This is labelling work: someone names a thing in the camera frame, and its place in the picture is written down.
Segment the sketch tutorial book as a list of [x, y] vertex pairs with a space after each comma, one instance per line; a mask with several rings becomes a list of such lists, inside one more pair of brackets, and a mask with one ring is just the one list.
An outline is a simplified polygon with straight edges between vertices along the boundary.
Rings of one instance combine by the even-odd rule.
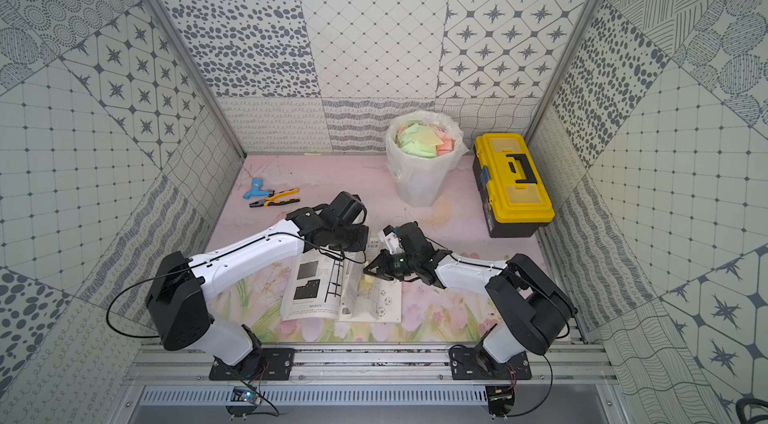
[[363, 272], [380, 250], [381, 244], [371, 239], [363, 252], [352, 253], [343, 262], [317, 251], [298, 257], [283, 295], [281, 319], [399, 324], [402, 284]]

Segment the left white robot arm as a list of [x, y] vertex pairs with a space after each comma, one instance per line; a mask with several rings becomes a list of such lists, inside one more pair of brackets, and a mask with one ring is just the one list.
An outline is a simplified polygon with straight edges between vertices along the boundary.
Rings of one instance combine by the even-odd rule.
[[169, 352], [197, 350], [219, 364], [245, 370], [262, 361], [262, 344], [243, 325], [218, 317], [209, 303], [237, 282], [275, 263], [319, 251], [344, 262], [365, 250], [367, 208], [359, 196], [340, 192], [331, 203], [303, 207], [271, 227], [224, 248], [162, 259], [145, 299], [151, 323]]

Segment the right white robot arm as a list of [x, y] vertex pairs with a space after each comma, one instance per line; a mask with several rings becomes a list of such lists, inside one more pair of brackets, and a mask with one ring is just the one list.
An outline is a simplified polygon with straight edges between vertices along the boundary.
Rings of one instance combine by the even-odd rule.
[[460, 257], [428, 239], [416, 222], [378, 233], [383, 249], [365, 273], [387, 281], [417, 281], [443, 290], [488, 297], [499, 323], [475, 348], [486, 366], [526, 352], [545, 355], [569, 328], [577, 309], [567, 294], [525, 254], [506, 261]]

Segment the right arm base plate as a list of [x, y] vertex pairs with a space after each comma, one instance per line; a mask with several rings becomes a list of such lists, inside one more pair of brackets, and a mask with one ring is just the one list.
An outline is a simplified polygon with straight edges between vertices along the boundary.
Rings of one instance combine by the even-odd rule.
[[456, 381], [510, 381], [513, 377], [525, 381], [532, 378], [525, 352], [511, 357], [504, 363], [499, 363], [480, 346], [467, 347], [463, 344], [455, 344], [448, 349], [448, 357], [452, 379]]

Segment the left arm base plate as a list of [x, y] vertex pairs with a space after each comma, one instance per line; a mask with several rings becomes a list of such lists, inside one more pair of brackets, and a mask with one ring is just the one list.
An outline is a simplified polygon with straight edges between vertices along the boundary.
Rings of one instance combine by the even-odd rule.
[[295, 355], [294, 348], [261, 348], [235, 366], [215, 358], [208, 378], [211, 381], [288, 381]]

